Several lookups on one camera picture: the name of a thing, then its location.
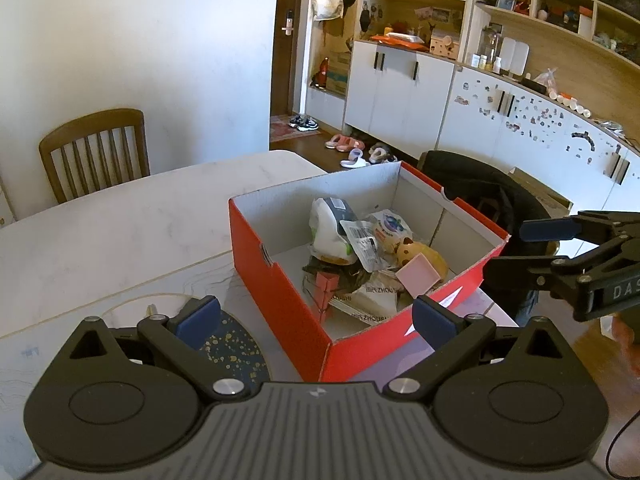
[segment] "round coaster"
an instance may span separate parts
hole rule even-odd
[[[235,317],[224,310],[220,326],[200,352],[210,361],[225,365],[230,377],[248,384],[252,390],[271,379],[267,363],[254,338]]]

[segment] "table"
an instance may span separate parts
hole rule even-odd
[[[0,480],[38,463],[22,424],[31,389],[80,320],[131,324],[215,295],[258,342],[271,377],[299,381],[233,266],[228,199],[323,174],[291,152],[158,174],[73,200],[0,231]],[[459,313],[512,324],[481,292]],[[354,380],[381,385],[432,352],[420,338]]]

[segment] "sneaker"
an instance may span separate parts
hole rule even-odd
[[[295,128],[302,124],[305,121],[304,115],[296,114],[292,118],[289,119],[289,126]]]
[[[305,118],[302,123],[298,125],[298,130],[301,132],[309,132],[311,130],[317,130],[318,123],[316,123],[311,117]]]

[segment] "hanging bag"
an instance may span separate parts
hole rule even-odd
[[[344,10],[343,0],[311,0],[315,22],[341,18]]]

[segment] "white wall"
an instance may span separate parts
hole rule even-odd
[[[49,131],[145,114],[151,171],[265,151],[275,0],[0,0],[0,175],[16,216],[56,202]]]

